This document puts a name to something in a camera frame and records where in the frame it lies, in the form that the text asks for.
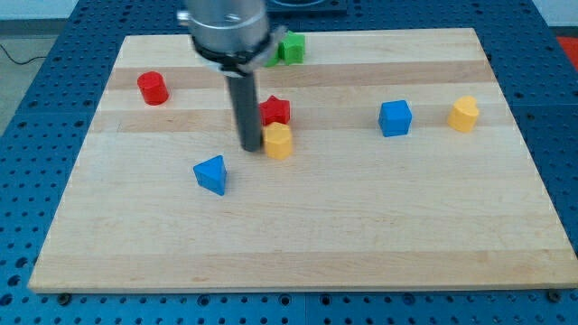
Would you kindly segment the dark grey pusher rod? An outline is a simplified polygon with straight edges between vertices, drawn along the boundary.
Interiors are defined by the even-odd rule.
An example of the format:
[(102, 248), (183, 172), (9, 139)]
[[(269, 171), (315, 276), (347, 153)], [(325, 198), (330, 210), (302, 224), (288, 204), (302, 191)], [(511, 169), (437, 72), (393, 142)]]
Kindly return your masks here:
[(228, 92), (238, 131), (240, 146), (248, 152), (261, 148), (261, 115), (256, 95), (254, 73), (244, 77), (227, 77)]

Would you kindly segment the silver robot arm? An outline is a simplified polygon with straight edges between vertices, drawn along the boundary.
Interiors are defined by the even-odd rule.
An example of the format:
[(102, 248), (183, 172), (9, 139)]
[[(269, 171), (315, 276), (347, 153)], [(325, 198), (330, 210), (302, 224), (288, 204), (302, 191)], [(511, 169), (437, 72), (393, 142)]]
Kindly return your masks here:
[(256, 70), (274, 56), (287, 29), (272, 29), (263, 0), (186, 0), (176, 14), (193, 49), (208, 68), (225, 77), (242, 149), (262, 146)]

